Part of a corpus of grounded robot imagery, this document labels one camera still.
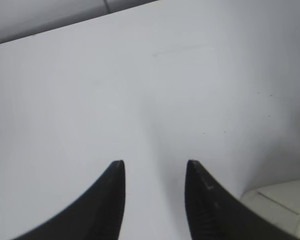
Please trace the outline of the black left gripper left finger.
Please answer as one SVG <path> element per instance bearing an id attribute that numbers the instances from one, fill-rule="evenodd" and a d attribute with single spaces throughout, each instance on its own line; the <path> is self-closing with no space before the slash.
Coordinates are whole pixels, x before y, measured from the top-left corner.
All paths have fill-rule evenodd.
<path id="1" fill-rule="evenodd" d="M 117 240 L 125 201 L 125 163 L 116 160 L 72 204 L 18 239 Z"/>

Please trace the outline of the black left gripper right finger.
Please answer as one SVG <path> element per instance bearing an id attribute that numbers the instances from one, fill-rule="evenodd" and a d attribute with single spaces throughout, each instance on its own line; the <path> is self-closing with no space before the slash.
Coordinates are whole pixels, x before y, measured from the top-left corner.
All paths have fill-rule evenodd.
<path id="1" fill-rule="evenodd" d="M 186 165 L 186 217 L 193 240 L 293 240 L 233 197 L 197 160 Z"/>

